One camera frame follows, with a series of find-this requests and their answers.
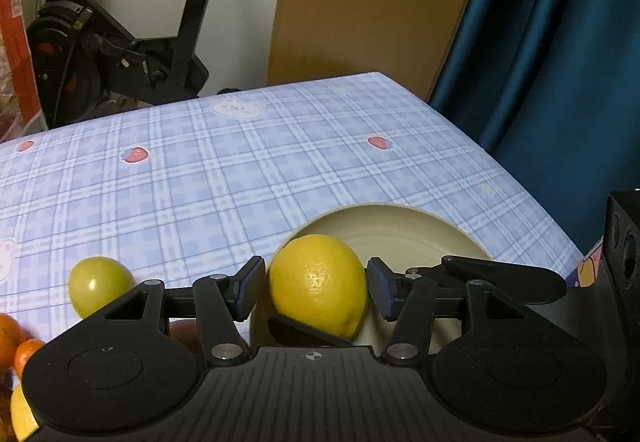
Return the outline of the red floral curtain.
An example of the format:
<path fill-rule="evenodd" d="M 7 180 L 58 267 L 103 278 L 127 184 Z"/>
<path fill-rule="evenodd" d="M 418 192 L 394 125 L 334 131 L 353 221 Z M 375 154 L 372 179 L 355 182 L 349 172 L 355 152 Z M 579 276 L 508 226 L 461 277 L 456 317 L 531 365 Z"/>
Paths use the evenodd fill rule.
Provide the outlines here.
<path fill-rule="evenodd" d="M 1 0 L 1 140 L 17 139 L 43 114 L 32 53 L 27 43 L 22 0 Z"/>

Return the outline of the blue plaid tablecloth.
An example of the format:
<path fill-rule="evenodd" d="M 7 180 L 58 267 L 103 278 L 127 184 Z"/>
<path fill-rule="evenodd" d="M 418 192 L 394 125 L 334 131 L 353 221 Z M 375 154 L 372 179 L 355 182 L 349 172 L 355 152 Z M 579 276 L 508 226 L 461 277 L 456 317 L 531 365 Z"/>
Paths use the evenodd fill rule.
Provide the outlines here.
<path fill-rule="evenodd" d="M 580 251 L 485 151 L 379 73 L 119 113 L 1 147 L 1 310 L 48 340 L 78 320 L 93 255 L 186 286 L 269 257 L 317 215 L 421 209 L 492 258 L 575 269 Z"/>

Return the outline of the small yellow lemon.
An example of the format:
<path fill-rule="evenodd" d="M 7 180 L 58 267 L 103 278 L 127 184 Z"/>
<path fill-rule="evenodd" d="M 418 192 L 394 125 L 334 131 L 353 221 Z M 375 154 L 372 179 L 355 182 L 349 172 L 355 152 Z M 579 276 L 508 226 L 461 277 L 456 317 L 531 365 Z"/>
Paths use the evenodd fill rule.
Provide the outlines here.
<path fill-rule="evenodd" d="M 10 415 L 14 434 L 18 442 L 25 442 L 39 428 L 28 405 L 21 384 L 13 389 L 10 399 Z"/>

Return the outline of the beige round plate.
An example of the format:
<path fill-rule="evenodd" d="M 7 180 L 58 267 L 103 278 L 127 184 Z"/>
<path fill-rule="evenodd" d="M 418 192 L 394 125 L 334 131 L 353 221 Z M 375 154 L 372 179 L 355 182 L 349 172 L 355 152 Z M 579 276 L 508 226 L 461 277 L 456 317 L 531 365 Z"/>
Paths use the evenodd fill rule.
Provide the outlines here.
<path fill-rule="evenodd" d="M 445 255 L 492 260 L 472 237 L 437 215 L 391 203 L 363 203 L 321 214 L 289 235 L 276 253 L 289 241 L 310 234 L 341 240 L 352 248 L 364 266 L 372 257 L 381 258 L 396 273 L 405 273 L 412 267 L 437 265 Z M 250 317 L 247 335 L 253 346 L 278 345 L 267 324 L 273 311 L 267 290 Z M 395 323 L 380 318 L 370 302 L 352 343 L 371 346 L 374 353 L 380 355 L 394 326 Z M 432 348 L 437 351 L 446 341 L 460 336 L 460 330 L 459 322 L 454 319 L 436 319 Z"/>

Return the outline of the black exercise bike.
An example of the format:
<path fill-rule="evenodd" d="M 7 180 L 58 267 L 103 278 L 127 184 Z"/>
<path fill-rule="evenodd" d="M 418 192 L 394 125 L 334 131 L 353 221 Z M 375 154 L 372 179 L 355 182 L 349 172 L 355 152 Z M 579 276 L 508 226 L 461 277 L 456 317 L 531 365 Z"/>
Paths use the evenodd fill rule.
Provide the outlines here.
<path fill-rule="evenodd" d="M 48 128 L 90 118 L 110 92 L 151 106 L 198 96 L 208 1 L 186 0 L 177 35 L 136 38 L 96 0 L 44 0 L 27 40 Z"/>

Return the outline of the green round fruit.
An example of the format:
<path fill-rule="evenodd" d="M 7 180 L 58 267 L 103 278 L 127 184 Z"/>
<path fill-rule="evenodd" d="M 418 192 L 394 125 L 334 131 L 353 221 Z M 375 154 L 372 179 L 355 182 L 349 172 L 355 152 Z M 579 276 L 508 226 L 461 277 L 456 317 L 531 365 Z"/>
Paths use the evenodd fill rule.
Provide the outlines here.
<path fill-rule="evenodd" d="M 107 257 L 91 257 L 78 262 L 70 270 L 68 295 L 80 318 L 86 318 L 101 307 L 134 288 L 134 277 L 122 263 Z"/>

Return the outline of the red brown apple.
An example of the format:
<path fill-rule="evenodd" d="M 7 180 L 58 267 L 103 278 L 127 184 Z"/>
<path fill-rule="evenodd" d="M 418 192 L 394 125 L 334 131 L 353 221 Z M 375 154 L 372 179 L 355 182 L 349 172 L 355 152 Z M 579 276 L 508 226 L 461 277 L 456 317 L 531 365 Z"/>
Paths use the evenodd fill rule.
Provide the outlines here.
<path fill-rule="evenodd" d="M 169 323 L 169 336 L 185 346 L 193 354 L 203 353 L 203 344 L 195 319 L 179 319 Z"/>

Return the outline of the small orange tangerine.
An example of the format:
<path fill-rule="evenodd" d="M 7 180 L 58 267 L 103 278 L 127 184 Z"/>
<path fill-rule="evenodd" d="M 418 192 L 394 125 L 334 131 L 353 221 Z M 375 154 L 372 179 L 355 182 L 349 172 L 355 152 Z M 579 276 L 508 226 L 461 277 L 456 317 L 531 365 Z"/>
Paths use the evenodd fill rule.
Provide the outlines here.
<path fill-rule="evenodd" d="M 34 355 L 46 343 L 36 338 L 30 338 L 22 342 L 16 349 L 14 354 L 13 369 L 18 379 L 23 378 L 24 368 L 29 358 Z"/>

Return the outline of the orange with dark spots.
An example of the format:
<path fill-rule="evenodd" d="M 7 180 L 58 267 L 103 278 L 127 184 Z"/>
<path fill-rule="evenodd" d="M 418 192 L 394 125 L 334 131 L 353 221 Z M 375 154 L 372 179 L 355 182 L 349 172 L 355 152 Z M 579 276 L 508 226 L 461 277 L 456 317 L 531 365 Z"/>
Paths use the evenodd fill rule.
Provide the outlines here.
<path fill-rule="evenodd" d="M 4 378 L 13 367 L 17 348 L 26 340 L 20 323 L 8 314 L 0 314 L 0 373 Z"/>

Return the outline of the blue curtain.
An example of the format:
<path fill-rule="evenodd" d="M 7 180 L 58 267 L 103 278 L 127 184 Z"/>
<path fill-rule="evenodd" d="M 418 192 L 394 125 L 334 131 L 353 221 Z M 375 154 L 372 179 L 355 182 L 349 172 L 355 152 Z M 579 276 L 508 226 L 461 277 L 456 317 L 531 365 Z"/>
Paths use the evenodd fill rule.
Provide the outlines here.
<path fill-rule="evenodd" d="M 588 249 L 639 185 L 639 0 L 469 0 L 430 103 Z"/>

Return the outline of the large yellow lemon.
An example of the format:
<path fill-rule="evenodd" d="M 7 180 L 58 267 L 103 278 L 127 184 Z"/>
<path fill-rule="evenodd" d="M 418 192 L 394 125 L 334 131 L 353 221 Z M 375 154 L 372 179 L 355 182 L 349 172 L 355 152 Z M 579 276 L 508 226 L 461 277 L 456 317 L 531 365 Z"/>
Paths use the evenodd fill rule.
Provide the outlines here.
<path fill-rule="evenodd" d="M 335 337 L 352 339 L 366 314 L 366 273 L 356 253 L 334 237 L 289 241 L 271 260 L 269 293 L 276 311 Z"/>

